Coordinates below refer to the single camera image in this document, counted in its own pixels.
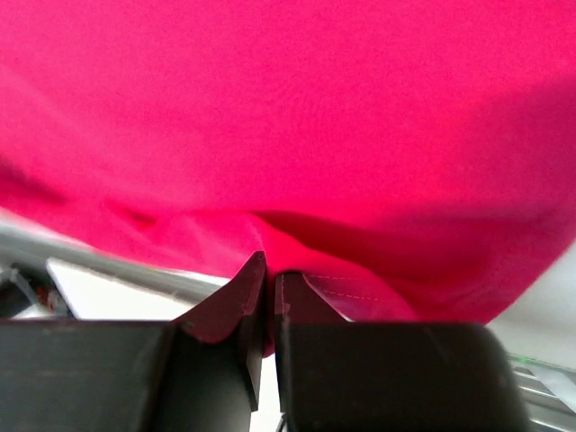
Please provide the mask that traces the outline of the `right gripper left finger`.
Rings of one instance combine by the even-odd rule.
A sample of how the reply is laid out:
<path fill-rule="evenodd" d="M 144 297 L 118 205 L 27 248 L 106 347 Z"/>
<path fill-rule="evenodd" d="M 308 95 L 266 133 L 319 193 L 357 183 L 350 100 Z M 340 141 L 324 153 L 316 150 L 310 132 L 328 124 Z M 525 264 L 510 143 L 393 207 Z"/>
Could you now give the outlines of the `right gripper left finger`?
<path fill-rule="evenodd" d="M 5 319 L 4 431 L 246 431 L 258 408 L 266 260 L 170 321 Z"/>

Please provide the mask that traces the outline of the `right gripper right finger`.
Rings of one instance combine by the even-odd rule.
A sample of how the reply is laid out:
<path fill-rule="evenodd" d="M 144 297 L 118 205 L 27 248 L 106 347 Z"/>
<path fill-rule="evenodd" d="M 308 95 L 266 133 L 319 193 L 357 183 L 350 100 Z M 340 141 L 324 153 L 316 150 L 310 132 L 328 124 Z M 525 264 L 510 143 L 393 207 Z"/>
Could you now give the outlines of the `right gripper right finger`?
<path fill-rule="evenodd" d="M 353 322 L 280 275 L 275 360 L 286 431 L 528 431 L 500 342 L 453 322 Z"/>

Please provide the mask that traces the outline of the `magenta t shirt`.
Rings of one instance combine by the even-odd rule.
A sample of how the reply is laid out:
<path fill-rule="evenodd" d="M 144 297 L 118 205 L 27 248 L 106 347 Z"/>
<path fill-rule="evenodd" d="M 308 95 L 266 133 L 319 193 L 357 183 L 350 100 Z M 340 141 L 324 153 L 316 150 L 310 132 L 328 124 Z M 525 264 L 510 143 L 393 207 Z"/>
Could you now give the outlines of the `magenta t shirt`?
<path fill-rule="evenodd" d="M 575 239 L 572 1 L 4 1 L 1 206 L 356 320 L 488 323 Z"/>

